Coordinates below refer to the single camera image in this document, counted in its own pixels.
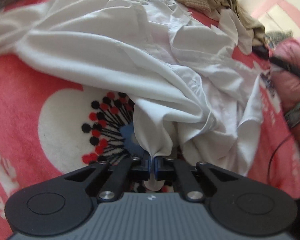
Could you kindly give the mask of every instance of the metal screw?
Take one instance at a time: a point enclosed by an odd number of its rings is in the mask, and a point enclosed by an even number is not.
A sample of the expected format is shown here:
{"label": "metal screw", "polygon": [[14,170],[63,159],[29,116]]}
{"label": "metal screw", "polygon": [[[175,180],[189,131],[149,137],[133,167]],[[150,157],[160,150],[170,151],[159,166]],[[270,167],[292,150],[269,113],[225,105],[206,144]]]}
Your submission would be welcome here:
{"label": "metal screw", "polygon": [[187,194],[187,197],[190,198],[190,199],[193,199],[193,200],[198,200],[198,199],[201,199],[203,197],[203,194],[199,191],[190,191]]}
{"label": "metal screw", "polygon": [[112,199],[114,198],[114,193],[112,191],[103,191],[99,194],[102,199]]}

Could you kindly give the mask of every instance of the black cord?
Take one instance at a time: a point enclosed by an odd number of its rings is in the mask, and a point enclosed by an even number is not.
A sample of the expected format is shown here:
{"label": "black cord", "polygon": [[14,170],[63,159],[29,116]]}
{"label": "black cord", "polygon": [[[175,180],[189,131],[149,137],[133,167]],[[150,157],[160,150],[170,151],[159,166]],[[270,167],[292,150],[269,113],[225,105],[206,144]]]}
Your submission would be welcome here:
{"label": "black cord", "polygon": [[277,146],[277,148],[274,150],[274,152],[272,153],[270,160],[269,160],[269,164],[268,164],[268,174],[267,174],[267,184],[270,185],[270,169],[271,169],[271,163],[272,160],[275,156],[275,154],[277,153],[277,151],[279,150],[279,148],[290,139],[290,137],[292,136],[292,134],[289,134],[284,140],[282,140],[281,143],[279,143],[279,145]]}

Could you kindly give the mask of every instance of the gray ribbed panel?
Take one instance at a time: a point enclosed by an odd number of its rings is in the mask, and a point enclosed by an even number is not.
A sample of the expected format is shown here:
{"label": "gray ribbed panel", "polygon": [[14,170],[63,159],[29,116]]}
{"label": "gray ribbed panel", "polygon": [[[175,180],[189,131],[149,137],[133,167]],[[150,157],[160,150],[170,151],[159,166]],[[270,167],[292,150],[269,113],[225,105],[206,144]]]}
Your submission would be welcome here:
{"label": "gray ribbed panel", "polygon": [[252,238],[227,231],[200,204],[177,193],[125,193],[117,202],[99,205],[93,217],[63,236],[34,238],[17,234],[10,240],[291,240],[287,234]]}

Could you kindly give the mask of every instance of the crumpled white garment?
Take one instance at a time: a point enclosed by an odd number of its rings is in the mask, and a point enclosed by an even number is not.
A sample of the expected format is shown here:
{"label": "crumpled white garment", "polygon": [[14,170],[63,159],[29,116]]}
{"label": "crumpled white garment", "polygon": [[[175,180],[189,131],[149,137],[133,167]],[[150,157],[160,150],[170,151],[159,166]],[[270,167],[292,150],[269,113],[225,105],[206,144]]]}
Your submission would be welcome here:
{"label": "crumpled white garment", "polygon": [[[237,23],[224,29],[233,33]],[[152,157],[180,144],[191,164],[245,174],[262,111],[258,75],[231,59],[239,39],[202,25],[174,0],[50,0],[0,15],[0,54],[127,93],[136,138]]]}

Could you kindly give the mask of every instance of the black strap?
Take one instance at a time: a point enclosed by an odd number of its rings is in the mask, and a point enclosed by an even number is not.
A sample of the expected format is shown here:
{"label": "black strap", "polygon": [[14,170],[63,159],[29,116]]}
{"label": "black strap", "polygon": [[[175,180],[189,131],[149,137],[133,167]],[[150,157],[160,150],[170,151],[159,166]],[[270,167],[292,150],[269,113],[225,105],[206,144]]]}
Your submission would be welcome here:
{"label": "black strap", "polygon": [[289,71],[290,73],[292,73],[295,76],[297,76],[298,78],[300,78],[300,69],[297,66],[290,64],[278,57],[270,57],[269,61],[270,61],[270,63],[275,64],[278,67],[280,67],[286,71]]}

